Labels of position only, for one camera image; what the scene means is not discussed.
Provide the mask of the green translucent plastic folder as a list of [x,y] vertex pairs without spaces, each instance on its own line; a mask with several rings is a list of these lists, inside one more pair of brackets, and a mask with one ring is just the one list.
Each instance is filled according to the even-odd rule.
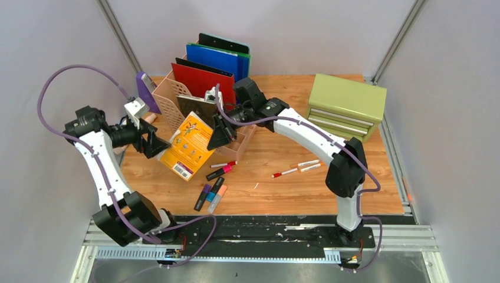
[[241,52],[225,50],[225,49],[222,49],[222,48],[209,47],[207,45],[202,45],[202,44],[198,44],[198,43],[188,42],[187,45],[195,46],[195,47],[201,47],[201,48],[206,48],[206,49],[220,51],[220,52],[225,52],[225,53],[228,53],[228,54],[231,53],[231,54],[235,54],[237,56],[244,57],[244,58],[251,58],[251,54],[245,54],[245,53],[241,53]]

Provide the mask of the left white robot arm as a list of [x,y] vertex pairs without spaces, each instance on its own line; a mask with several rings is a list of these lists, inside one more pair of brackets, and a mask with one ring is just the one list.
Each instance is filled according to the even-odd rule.
[[65,125],[68,141],[82,154],[96,184],[100,211],[93,215],[98,228],[120,246],[143,236],[159,244],[175,243],[180,227],[166,209],[158,209],[147,197],[131,190],[115,157],[114,149],[132,145],[148,159],[171,147],[156,136],[157,128],[144,119],[139,124],[126,118],[125,125],[109,125],[103,110],[85,106]]

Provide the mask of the black notebook with sticker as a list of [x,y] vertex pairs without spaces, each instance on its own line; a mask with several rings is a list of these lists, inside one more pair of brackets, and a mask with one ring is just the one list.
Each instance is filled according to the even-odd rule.
[[187,117],[191,112],[194,112],[202,119],[209,127],[214,128],[213,115],[216,113],[208,112],[204,98],[187,96],[179,94],[176,96],[180,112]]

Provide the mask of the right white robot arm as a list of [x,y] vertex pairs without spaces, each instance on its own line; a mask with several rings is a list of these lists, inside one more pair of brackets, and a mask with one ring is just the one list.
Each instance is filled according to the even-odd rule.
[[215,127],[207,149],[215,150],[229,145],[236,140],[238,128],[256,125],[285,136],[309,150],[328,166],[325,184],[337,198],[337,238],[342,245],[352,246],[360,239],[358,227],[361,216],[357,194],[367,174],[362,142],[328,133],[307,121],[280,98],[266,98],[250,78],[238,81],[233,89],[239,101],[233,110],[224,109],[218,84],[206,91],[206,95],[213,96],[217,107],[213,115]]

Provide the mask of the red binder folder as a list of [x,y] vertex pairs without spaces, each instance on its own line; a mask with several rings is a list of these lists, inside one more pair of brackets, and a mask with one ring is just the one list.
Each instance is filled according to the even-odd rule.
[[206,91],[219,84],[224,103],[236,104],[236,94],[233,90],[235,78],[232,73],[213,68],[214,71],[195,68],[195,62],[176,58],[171,63],[175,81],[184,84],[195,97],[204,97]]

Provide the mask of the beige plastic file organizer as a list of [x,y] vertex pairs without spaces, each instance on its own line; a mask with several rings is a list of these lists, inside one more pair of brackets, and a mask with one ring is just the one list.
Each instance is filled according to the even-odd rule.
[[[166,76],[153,76],[152,80],[157,85],[152,92],[152,96],[172,132],[175,132],[181,126],[191,111],[194,111],[208,126],[214,126],[213,115],[216,110],[213,104],[209,104],[209,110],[206,111],[202,107],[194,106],[194,102],[178,102],[177,96],[179,94],[189,96],[191,93],[184,84],[175,80],[172,72]],[[229,145],[216,149],[216,152],[230,160],[240,161],[255,132],[256,126],[238,128],[236,130],[237,139]]]

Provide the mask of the orange yellow booklet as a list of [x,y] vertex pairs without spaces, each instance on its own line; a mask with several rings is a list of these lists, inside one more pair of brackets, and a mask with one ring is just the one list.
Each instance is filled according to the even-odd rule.
[[170,147],[156,159],[185,181],[205,164],[214,153],[208,150],[213,129],[195,112],[190,112],[170,139]]

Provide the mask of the green metal drawer cabinet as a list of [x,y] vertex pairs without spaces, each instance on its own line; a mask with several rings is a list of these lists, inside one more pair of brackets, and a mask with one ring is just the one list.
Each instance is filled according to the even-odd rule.
[[305,118],[336,136],[365,143],[384,116],[387,89],[316,74]]

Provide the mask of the blue binder folder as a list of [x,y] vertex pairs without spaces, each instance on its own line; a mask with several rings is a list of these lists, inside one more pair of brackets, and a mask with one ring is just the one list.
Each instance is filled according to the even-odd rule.
[[241,74],[238,56],[235,54],[186,45],[186,58],[189,61],[231,73],[234,75],[235,81],[238,81]]

